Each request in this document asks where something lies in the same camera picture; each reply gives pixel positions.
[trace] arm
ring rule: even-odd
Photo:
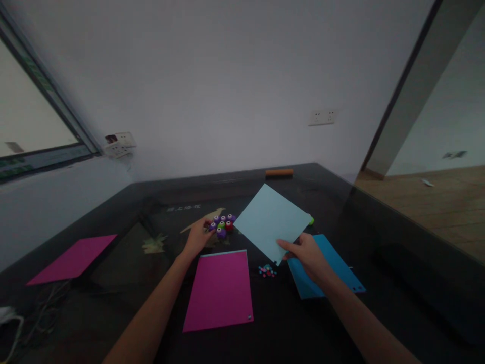
[[[128,324],[103,364],[153,362],[185,274],[214,233],[204,233],[206,222],[202,219],[192,226],[184,250]]]
[[[323,256],[313,236],[301,234],[299,245],[284,240],[278,240],[278,244],[289,251],[285,259],[297,257],[310,279],[328,297],[367,363],[419,363],[340,280]]]

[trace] black table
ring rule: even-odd
[[[376,263],[378,247],[400,244],[475,305],[485,307],[485,269],[448,243],[317,164],[291,166],[293,179],[265,181],[264,171],[133,184],[50,239],[0,276],[4,300],[27,312],[42,287],[23,285],[76,240],[119,234],[72,288],[55,330],[23,362],[101,361],[183,249],[186,226],[225,208],[239,215],[263,183],[309,212],[312,234],[325,234],[367,292],[359,298],[423,362],[485,362],[402,280]],[[144,240],[167,235],[164,253],[145,254]],[[254,322],[182,333],[197,259],[189,269],[157,354],[160,362],[362,362],[326,299],[300,300],[287,263],[270,263],[243,235],[202,254],[247,249]]]

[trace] window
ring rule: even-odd
[[[0,14],[0,183],[99,154]]]

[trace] wooden floor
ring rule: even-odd
[[[386,180],[362,172],[355,185],[485,264],[485,166]]]

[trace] left hand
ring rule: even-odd
[[[210,223],[210,220],[202,218],[192,225],[187,243],[183,249],[183,253],[187,254],[191,259],[194,259],[201,252],[206,242],[216,232],[215,229],[210,232],[204,232],[204,225]]]

